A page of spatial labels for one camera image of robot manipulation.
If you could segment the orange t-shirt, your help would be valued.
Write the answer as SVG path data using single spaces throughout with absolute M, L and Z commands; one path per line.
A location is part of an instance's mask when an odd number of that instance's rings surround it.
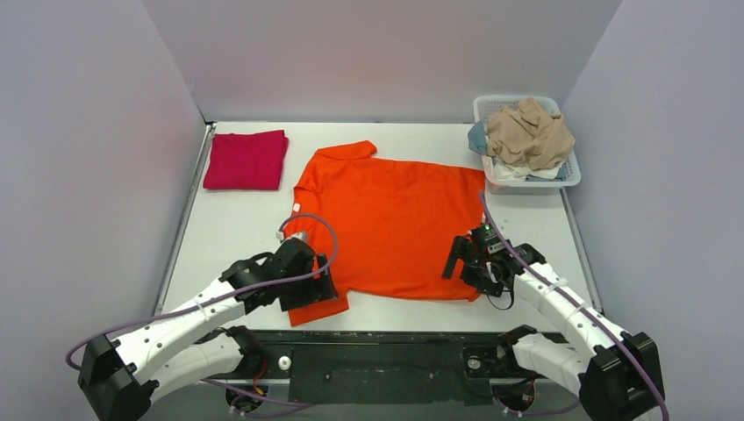
M 441 273 L 455 236 L 483 213 L 480 170 L 376 155 L 368 141 L 320 148 L 293 189 L 299 214 L 286 235 L 306 232 L 331 266 L 335 299 L 292 310 L 299 326 L 348 310 L 350 291 L 396 299 L 474 301 L 475 288 Z

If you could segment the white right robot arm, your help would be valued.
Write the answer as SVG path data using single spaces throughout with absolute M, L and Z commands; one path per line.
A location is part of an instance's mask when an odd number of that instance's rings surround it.
M 452 242 L 442 276 L 460 277 L 486 296 L 507 292 L 536 309 L 562 335 L 559 344 L 522 325 L 501 337 L 496 363 L 505 375 L 543 375 L 578 398 L 592 420 L 648 420 L 664 402 L 658 347 L 593 309 L 533 246 L 514 246 L 484 223 Z

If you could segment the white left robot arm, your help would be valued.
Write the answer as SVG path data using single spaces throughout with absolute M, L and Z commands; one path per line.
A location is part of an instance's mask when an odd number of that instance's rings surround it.
M 78 386 L 101 420 L 138 420 L 157 400 L 215 375 L 254 377 L 268 366 L 258 339 L 230 323 L 278 301 L 283 311 L 337 297 L 333 257 L 303 237 L 235 261 L 190 301 L 115 339 L 84 344 Z

